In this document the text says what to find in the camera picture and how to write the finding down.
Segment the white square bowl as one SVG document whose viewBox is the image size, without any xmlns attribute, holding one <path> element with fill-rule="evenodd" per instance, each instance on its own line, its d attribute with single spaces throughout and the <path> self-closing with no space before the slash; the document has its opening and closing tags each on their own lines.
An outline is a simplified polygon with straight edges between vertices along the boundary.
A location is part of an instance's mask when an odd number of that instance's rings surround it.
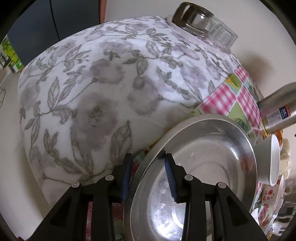
<svg viewBox="0 0 296 241">
<path fill-rule="evenodd" d="M 280 144 L 275 134 L 254 146 L 258 181 L 270 186 L 276 185 L 280 174 Z"/>
</svg>

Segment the large metal plate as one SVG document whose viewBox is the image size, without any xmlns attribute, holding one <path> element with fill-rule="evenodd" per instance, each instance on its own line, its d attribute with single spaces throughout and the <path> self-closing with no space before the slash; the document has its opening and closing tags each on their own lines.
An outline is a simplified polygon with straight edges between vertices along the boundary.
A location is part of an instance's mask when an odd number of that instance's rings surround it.
<svg viewBox="0 0 296 241">
<path fill-rule="evenodd" d="M 162 157 L 167 153 L 203 183 L 224 182 L 247 210 L 252 208 L 257 167 L 246 132 L 225 116 L 196 116 L 168 131 L 137 169 L 125 201 L 127 240 L 181 239 L 185 205 L 171 196 Z"/>
</svg>

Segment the red rimmed floral bowl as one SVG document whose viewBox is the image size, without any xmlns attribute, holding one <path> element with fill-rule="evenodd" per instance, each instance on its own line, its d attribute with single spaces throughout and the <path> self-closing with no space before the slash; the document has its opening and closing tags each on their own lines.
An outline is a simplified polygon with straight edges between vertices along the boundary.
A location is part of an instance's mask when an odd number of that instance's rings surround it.
<svg viewBox="0 0 296 241">
<path fill-rule="evenodd" d="M 272 223 L 278 215 L 283 203 L 284 178 L 279 176 L 276 185 L 265 185 L 261 196 L 261 208 L 258 213 L 259 226 L 265 235 L 268 234 Z"/>
</svg>

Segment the pack of white buns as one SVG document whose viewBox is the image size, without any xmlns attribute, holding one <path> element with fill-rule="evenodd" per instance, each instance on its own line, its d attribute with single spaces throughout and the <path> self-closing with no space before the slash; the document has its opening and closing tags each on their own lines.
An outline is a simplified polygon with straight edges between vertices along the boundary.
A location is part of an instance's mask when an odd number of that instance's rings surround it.
<svg viewBox="0 0 296 241">
<path fill-rule="evenodd" d="M 291 153 L 292 151 L 290 147 L 290 142 L 287 138 L 284 138 L 282 140 L 280 153 L 280 175 L 283 175 L 284 179 L 288 179 L 291 172 Z"/>
</svg>

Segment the stainless steel thermos jug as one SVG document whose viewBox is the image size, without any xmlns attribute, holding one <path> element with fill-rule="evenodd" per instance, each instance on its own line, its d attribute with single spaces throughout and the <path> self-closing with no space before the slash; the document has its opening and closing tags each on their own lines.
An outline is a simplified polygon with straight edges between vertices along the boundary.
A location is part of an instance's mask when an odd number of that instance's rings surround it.
<svg viewBox="0 0 296 241">
<path fill-rule="evenodd" d="M 267 133 L 275 133 L 295 124 L 295 91 L 296 83 L 292 82 L 257 103 Z"/>
</svg>

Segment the grey floral white cloth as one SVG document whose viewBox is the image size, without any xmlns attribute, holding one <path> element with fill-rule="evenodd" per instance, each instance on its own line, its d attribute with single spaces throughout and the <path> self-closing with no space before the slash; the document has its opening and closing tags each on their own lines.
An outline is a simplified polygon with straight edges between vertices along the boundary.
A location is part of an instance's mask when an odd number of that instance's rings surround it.
<svg viewBox="0 0 296 241">
<path fill-rule="evenodd" d="M 46 49 L 18 81 L 25 152 L 46 201 L 141 152 L 238 66 L 159 16 L 96 25 Z"/>
</svg>

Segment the pink checkered fruit tablecloth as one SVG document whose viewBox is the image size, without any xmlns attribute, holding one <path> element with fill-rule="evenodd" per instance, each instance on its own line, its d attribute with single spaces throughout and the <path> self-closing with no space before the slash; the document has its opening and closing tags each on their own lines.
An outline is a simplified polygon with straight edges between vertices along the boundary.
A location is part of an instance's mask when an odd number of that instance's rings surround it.
<svg viewBox="0 0 296 241">
<path fill-rule="evenodd" d="M 257 86 L 252 81 L 249 74 L 245 71 L 243 67 L 239 67 L 235 70 L 235 74 L 230 75 L 223 84 L 221 84 L 213 93 L 205 98 L 195 109 L 190 112 L 181 110 L 169 114 L 169 119 L 173 121 L 170 125 L 174 126 L 177 123 L 185 120 L 186 118 L 191 118 L 192 116 L 198 116 L 202 114 L 224 114 L 238 125 L 248 134 L 251 142 L 253 144 L 258 144 L 264 138 L 267 138 L 269 134 L 264 130 L 262 120 L 259 114 L 259 108 L 257 106 L 257 101 L 263 99 L 261 92 L 257 89 Z M 151 144 L 145 150 L 136 154 L 136 163 L 134 163 L 134 168 L 138 170 L 139 164 L 144 160 L 147 153 L 151 152 L 152 147 L 155 143 Z M 227 177 L 228 184 L 231 184 L 229 179 L 230 171 L 226 172 L 226 166 L 219 166 L 218 163 L 207 161 L 208 163 L 201 163 L 200 167 L 202 172 L 207 170 L 207 167 L 215 167 L 213 170 L 214 177 L 218 177 L 216 171 L 223 171 L 223 177 Z M 263 188 L 267 184 L 258 182 L 255 200 L 251 208 L 251 215 L 255 218 L 256 222 L 259 224 L 258 213 L 261 208 L 261 196 Z M 92 203 L 89 203 L 88 214 L 87 214 L 87 225 L 86 225 L 86 240 L 91 240 L 91 217 L 92 217 Z M 123 204 L 113 205 L 114 217 L 115 217 L 115 238 L 116 240 L 126 240 L 123 234 Z"/>
</svg>

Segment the ribbed clear glass cup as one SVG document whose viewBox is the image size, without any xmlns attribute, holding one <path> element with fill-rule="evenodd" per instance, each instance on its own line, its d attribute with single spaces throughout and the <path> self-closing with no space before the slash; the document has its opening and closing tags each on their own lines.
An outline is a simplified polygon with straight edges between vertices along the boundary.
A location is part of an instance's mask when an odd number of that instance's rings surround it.
<svg viewBox="0 0 296 241">
<path fill-rule="evenodd" d="M 237 40 L 238 35 L 223 22 L 212 21 L 207 37 L 221 52 L 231 54 L 231 47 Z"/>
</svg>

